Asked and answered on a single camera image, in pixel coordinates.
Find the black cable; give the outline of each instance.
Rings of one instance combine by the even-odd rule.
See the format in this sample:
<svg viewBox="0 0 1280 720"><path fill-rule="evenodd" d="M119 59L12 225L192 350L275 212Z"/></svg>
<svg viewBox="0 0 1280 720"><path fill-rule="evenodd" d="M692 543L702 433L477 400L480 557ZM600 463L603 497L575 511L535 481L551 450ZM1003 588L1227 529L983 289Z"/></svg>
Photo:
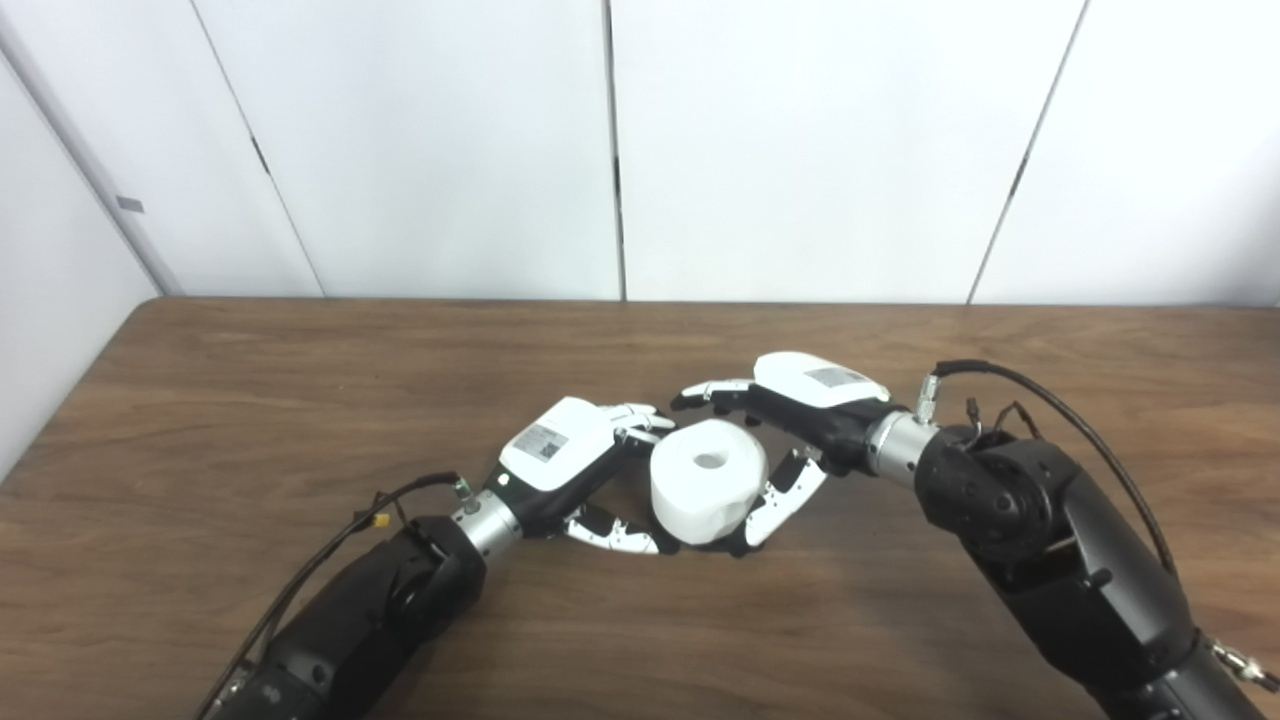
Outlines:
<svg viewBox="0 0 1280 720"><path fill-rule="evenodd" d="M383 491L375 492L374 493L374 505L376 505L378 501L383 500L384 497L387 497L385 492L383 492ZM408 515L404 514L404 506L401 505L401 501L398 498L392 498L392 506L396 507L396 515L399 516L401 528L407 528L408 527ZM362 515L364 515L364 512L356 512L355 518L360 519ZM356 532L361 532L361 530L364 530L367 527L369 527L369 524L366 521L366 524L361 525L361 528L357 529ZM275 630L276 630L276 628L280 626L280 620L284 619L284 612L285 612L285 610L288 610L288 607L289 607L289 605L292 602L293 602L293 597L289 597L284 602L284 605L280 607L280 611L276 612L275 615L273 615L271 616L271 621L268 623L266 629L262 632L261 639L259 642L259 644L261 647L259 648L257 662L262 662L262 659L266 657L266 648L268 648L268 646L271 644L271 639L275 638Z"/></svg>
<svg viewBox="0 0 1280 720"><path fill-rule="evenodd" d="M1172 575L1174 579L1178 579L1178 568L1174 565L1174 553L1169 550L1169 542L1165 541L1165 533L1161 532L1160 523L1156 521L1156 514L1151 511L1151 506L1147 505L1147 500L1142 496L1142 491L1138 489L1138 483L1135 483L1133 477L1129 475L1129 471L1125 470L1120 459L1116 457L1115 452L1112 452L1111 448L1107 447L1107 443L1102 441L1102 436L1100 436L1097 430L1091 428L1089 424L1084 421L1084 418L1082 418L1075 410L1071 410L1044 386L1016 370L1010 370L1009 368L996 365L995 363L988 363L986 360L943 360L933 369L933 374L938 379L959 373L987 373L1011 380L1029 389L1036 397L1043 400L1044 404L1053 410L1057 410L1059 415L1066 419L1073 428L1079 430L1080 434L1089 441L1089 445L1098 451L1098 455L1102 456L1102 460L1106 461L1107 466L1111 468L1116 479L1120 480L1120 487L1124 488L1129 500L1133 501L1134 507L1138 509L1138 515L1142 518L1143 525L1147 527L1147 533L1151 534L1151 542L1156 546L1156 555L1160 557L1160 564L1165 566L1165 570Z"/></svg>
<svg viewBox="0 0 1280 720"><path fill-rule="evenodd" d="M321 547L315 555L312 555L311 559L307 560L306 564L302 565L302 568L293 575L293 578L291 578L289 582L284 584L284 588L280 589L280 593L276 594L275 600L271 601L271 605L268 606L266 612L262 614L262 618L257 621L256 625L253 625L253 629L250 630L248 637L246 637L244 642L241 643L241 647L239 650L236 651L236 655L232 657L232 661L227 664L227 667L218 676L218 680L214 683L214 687L210 688L209 694L206 694L205 700L201 701L200 708L196 711L195 720L204 720L205 715L207 715L209 710L214 706L214 701L218 700L218 696L223 692L223 688L227 687L227 682L230 680L232 675L236 674L236 670L241 666L241 662L244 660L244 657L248 656L248 652L253 650L253 644L257 643L260 637L262 637L262 633L268 628L270 628L274 632L275 625L279 624L280 616L284 615L285 609L288 609L289 602L293 601L293 597L302 588L303 583L307 582L307 579L316 571L316 569L320 568L320 565L323 565L324 561L328 560L329 556L333 555L334 551L337 551L338 547L340 547L347 538L369 527L369 524L374 519L374 515L376 515L379 510L387 507L393 502L397 502L402 496L430 486L453 484L458 479L460 479L458 474L452 471L435 473L433 475L422 475L421 478L417 478L411 483L406 483L387 495L379 496L378 498L375 498L374 503L369 507L369 510L365 510L358 516L356 516L351 523L347 524L346 528L339 530L338 534L333 537L333 539L330 539L328 543L324 544L324 547Z"/></svg>
<svg viewBox="0 0 1280 720"><path fill-rule="evenodd" d="M996 415L996 424L991 427L992 433L998 433L1005 428L1005 418L1007 418L1009 413L1012 410L1018 411L1018 416L1021 419L1023 424L1027 425L1027 432L1032 433L1033 438L1044 439L1039 428L1036 427L1036 420L1032 419L1032 414L1028 413L1027 409L1023 407L1023 404L1016 400L1006 405L1005 409L1000 411L1000 415Z"/></svg>

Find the qr code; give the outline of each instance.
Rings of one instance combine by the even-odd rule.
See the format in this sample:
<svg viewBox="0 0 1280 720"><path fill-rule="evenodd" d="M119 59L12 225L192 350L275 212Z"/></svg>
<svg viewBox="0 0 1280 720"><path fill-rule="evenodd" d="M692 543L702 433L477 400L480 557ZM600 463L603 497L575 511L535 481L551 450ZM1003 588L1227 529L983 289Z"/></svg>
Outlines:
<svg viewBox="0 0 1280 720"><path fill-rule="evenodd" d="M818 368L817 370L809 370L805 374L827 387L847 386L860 383L867 379L865 375L859 375L858 373L845 368Z"/></svg>
<svg viewBox="0 0 1280 720"><path fill-rule="evenodd" d="M568 438L548 428L547 425L532 424L527 430L520 433L513 443L516 450L524 451L541 462L556 457L556 454L564 447Z"/></svg>

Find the panel seam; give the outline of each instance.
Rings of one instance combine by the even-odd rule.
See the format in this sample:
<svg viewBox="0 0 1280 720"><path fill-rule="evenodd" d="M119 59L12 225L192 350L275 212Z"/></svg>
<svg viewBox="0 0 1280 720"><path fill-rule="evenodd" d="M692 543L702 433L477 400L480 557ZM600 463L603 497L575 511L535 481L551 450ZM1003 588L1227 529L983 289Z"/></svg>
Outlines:
<svg viewBox="0 0 1280 720"><path fill-rule="evenodd" d="M622 223L622 161L618 158L618 99L613 72L613 0L600 0L604 33L604 94L609 117L609 160L613 179L613 233L618 249L618 297L627 301L627 247Z"/></svg>
<svg viewBox="0 0 1280 720"><path fill-rule="evenodd" d="M196 14L196 22L200 23L200 32L204 33L205 44L209 45L209 51L214 55L214 63L218 65L218 73L223 76L223 83L227 86L227 92L230 94L232 101L236 104L236 111L239 114L241 122L244 123L244 131L248 132L248 140L253 146L253 152L262 163L262 170L266 172L266 177L271 183L271 190L275 192L275 199L280 204L280 209L284 210L284 219L289 222L289 231L293 233L293 240L297 241L298 249L302 251L302 259L307 261L311 277L316 281L316 287L320 290L320 297L329 297L329 293L324 288L324 281L320 279L320 273L316 272L316 264L311 260L311 254L307 252L307 243L302 241L302 233L298 232L298 224L293 220L293 213L289 211L289 204L284 201L284 193L280 192L280 184L275 181L275 176L271 174L270 168L268 168L266 156L262 154L262 147L257 142L257 136L253 135L253 127L248 122L248 115L244 114L244 105L241 104L239 95L236 94L236 87L232 86L232 78L227 74L227 67L223 65L223 58L218 54L218 46L214 45L214 38L209 35L209 26L205 24L205 17L200 14L200 6L196 5L196 0L187 0L187 4L191 5L191 12Z"/></svg>
<svg viewBox="0 0 1280 720"><path fill-rule="evenodd" d="M108 222L111 223L111 227L115 228L116 233L119 233L120 242L124 245L125 250L128 250L129 255L133 256L133 260L138 264L142 274L147 278L147 282L151 283L151 287L157 295L161 296L180 295L180 287L170 284L169 282L163 282L160 273L151 266L146 255L138 250L137 238L129 234L128 228L120 223L115 211L111 210L110 200L115 200L115 193L109 192L99 178L90 173L88 163L81 156L76 143L70 142L67 129L58 120L55 113L51 111L49 102L40 95L40 92L36 91L36 83L32 82L32 78L23 68L23 64L18 61L18 58L9 47L8 42L4 41L4 37L0 37L0 59L9 65L9 69L13 72L18 85L22 86L23 92L26 92L27 97L31 99L31 104L36 109L36 113L40 114L40 119L44 120L45 127L49 128L54 140L56 140L58 145L61 146L63 154L68 160L70 160L72 167L76 168L76 173L87 186L90 195L93 196L99 206L102 209L102 214L106 215Z"/></svg>
<svg viewBox="0 0 1280 720"><path fill-rule="evenodd" d="M969 296L965 297L965 305L973 305L973 299L978 295L978 286L982 284L982 277L987 272L987 263L991 261L991 252L996 249L996 240L1000 237L1000 231L1005 227L1005 218L1009 217L1009 209L1014 204L1014 196L1018 195L1018 188L1023 183L1023 174L1027 172L1027 165L1030 161L1032 152L1036 150L1036 141L1039 138L1041 128L1044 124L1044 117L1048 115L1050 105L1053 104L1053 94L1057 92L1057 85L1062 79L1062 72L1066 69L1068 59L1071 56L1071 49L1075 46L1075 38L1080 33L1080 28L1084 26L1084 15L1089 12L1089 3L1092 0L1084 0L1080 5L1080 14L1075 18L1075 27L1071 28L1071 36L1066 40L1066 47L1062 49L1062 59L1057 63L1057 72L1053 73L1053 82L1048 86L1048 92L1044 95L1044 104L1041 105L1039 115L1036 118L1036 126L1032 128L1030 138L1027 141L1027 151L1023 152L1021 161L1018 163L1018 170L1014 172L1014 182L1009 186L1009 195L1005 197L1005 205L1000 209L1000 217L996 219L996 227L991 231L991 238L987 241L987 249L982 254L982 263L978 264L978 273L973 278L973 286L969 287Z"/></svg>

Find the robotic arm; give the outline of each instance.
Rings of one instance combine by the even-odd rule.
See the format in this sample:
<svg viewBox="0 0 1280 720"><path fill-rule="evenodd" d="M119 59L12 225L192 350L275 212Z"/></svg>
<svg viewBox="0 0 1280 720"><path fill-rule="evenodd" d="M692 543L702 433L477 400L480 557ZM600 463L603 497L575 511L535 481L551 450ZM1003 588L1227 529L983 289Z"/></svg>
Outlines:
<svg viewBox="0 0 1280 720"><path fill-rule="evenodd" d="M1206 641L1171 560L1162 566L1071 457L1034 425L1030 439L1004 432L1001 421L984 430L973 404L970 427L932 423L940 380L955 372L1002 374L1043 391L986 363L940 364L913 414L847 368L778 352L760 357L754 382L701 383L672 406L741 410L749 423L763 420L805 441L832 474L856 470L911 489L925 519L960 539L1044 659L1108 717L1262 720L1215 656L1272 692L1276 678ZM1082 429L1112 461L1101 438ZM1157 548L1167 556L1158 534Z"/></svg>
<svg viewBox="0 0 1280 720"><path fill-rule="evenodd" d="M364 716L413 652L475 603L489 564L521 537L566 530L591 493L672 428L653 406L598 407L566 397L507 443L480 493L447 473L381 496L375 505L449 483L461 506L451 515L404 521L396 536L343 568L273 637L310 570L352 532L388 521L374 509L358 514L282 592L196 719L211 707L216 720ZM259 634L266 635L261 661L228 683Z"/></svg>

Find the toilet paper roll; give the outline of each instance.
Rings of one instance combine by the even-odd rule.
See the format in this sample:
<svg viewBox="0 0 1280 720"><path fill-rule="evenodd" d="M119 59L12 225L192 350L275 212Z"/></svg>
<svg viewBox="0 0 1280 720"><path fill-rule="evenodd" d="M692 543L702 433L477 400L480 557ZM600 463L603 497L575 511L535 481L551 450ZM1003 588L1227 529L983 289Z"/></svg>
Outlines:
<svg viewBox="0 0 1280 720"><path fill-rule="evenodd" d="M654 515L689 544L717 541L736 528L764 488L768 460L751 433L724 420L703 420L662 439L649 460Z"/></svg>

